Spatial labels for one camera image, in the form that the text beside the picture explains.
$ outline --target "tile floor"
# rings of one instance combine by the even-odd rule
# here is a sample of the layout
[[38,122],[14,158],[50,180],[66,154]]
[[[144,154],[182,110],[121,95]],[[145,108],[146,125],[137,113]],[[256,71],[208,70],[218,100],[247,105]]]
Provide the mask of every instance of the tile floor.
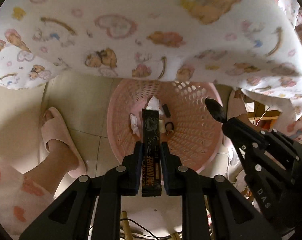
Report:
[[[107,138],[106,115],[112,92],[120,81],[66,72],[46,86],[41,111],[44,113],[51,106],[60,110],[91,177],[103,175],[119,165]],[[232,89],[226,86],[217,88],[223,104],[227,105]],[[74,180],[66,175],[55,196],[59,196]],[[161,197],[134,197],[134,200],[133,197],[123,197],[122,210],[156,235],[164,236],[181,230],[181,198],[166,196],[164,189]]]
[[[59,109],[92,178],[118,165],[107,139],[106,119],[110,96],[120,81],[70,71],[54,78],[43,97],[43,112],[52,106]],[[101,158],[105,160],[103,167],[99,161]],[[110,162],[106,169],[105,162]],[[66,175],[55,196],[73,181]]]

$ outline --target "metal screw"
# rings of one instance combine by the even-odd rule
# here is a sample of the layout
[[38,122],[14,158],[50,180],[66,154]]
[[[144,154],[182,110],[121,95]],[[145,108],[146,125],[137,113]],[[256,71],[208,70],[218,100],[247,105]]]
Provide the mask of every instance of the metal screw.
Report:
[[181,171],[181,172],[186,172],[188,170],[188,167],[181,165],[181,166],[178,167],[178,170]]
[[86,175],[82,175],[82,176],[79,177],[79,181],[80,181],[80,182],[87,182],[88,179],[89,179],[89,177],[86,176]]
[[222,175],[217,175],[214,177],[214,179],[217,181],[217,182],[224,182],[224,177]]
[[118,172],[124,172],[126,170],[126,167],[123,166],[123,165],[120,165],[120,166],[117,166],[115,168],[115,170],[118,171]]
[[256,171],[261,171],[262,170],[261,165],[260,164],[255,165],[255,170]]

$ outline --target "pink plastic basket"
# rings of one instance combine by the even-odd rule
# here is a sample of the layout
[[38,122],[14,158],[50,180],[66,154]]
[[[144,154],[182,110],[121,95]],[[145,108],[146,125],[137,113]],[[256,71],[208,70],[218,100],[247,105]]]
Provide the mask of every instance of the pink plastic basket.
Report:
[[141,109],[152,96],[167,104],[171,113],[174,133],[168,138],[170,153],[199,173],[215,157],[222,140],[221,123],[211,117],[204,103],[209,97],[222,105],[211,83],[122,80],[107,113],[107,133],[114,155],[121,163],[124,156],[133,153],[138,137],[132,133],[130,113],[141,116]]

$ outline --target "black cable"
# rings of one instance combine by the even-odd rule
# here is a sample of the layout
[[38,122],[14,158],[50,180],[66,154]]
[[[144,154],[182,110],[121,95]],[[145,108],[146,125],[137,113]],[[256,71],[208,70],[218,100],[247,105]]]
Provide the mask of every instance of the black cable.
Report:
[[156,240],[160,240],[154,234],[152,234],[148,229],[144,228],[142,225],[140,225],[136,221],[134,221],[134,220],[132,220],[130,218],[122,218],[122,219],[120,219],[120,221],[123,221],[123,220],[128,220],[128,221],[131,221],[132,223],[135,223],[138,227],[141,227],[143,230],[147,231],[150,235],[152,235]]
[[123,218],[123,219],[121,219],[120,221],[122,221],[122,220],[131,221],[131,222],[135,223],[137,226],[139,226],[139,227],[141,227],[142,229],[144,229],[145,231],[147,231],[150,235],[152,235],[152,236],[146,236],[146,235],[143,235],[143,236],[146,236],[146,237],[154,237],[154,238],[157,239],[157,240],[165,240],[165,239],[170,239],[170,238],[171,238],[171,236],[156,237],[156,236],[155,236],[154,234],[152,234],[149,230],[147,230],[146,228],[144,228],[143,226],[141,226],[139,223],[137,223],[136,221],[134,221],[134,220],[132,220],[132,219]]

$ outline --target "slipper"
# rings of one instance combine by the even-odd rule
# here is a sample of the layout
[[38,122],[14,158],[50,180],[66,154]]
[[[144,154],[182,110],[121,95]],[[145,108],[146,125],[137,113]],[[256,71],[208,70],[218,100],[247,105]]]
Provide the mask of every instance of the slipper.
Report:
[[41,128],[45,149],[47,150],[47,152],[49,152],[48,141],[52,139],[59,140],[61,142],[64,142],[66,145],[68,145],[70,150],[75,154],[75,156],[79,160],[79,167],[76,170],[69,171],[68,174],[72,178],[77,179],[81,175],[86,174],[86,167],[84,161],[75,147],[75,144],[69,134],[67,125],[64,122],[63,117],[60,114],[59,110],[54,107],[50,107],[48,111],[51,112],[53,118],[46,121]]

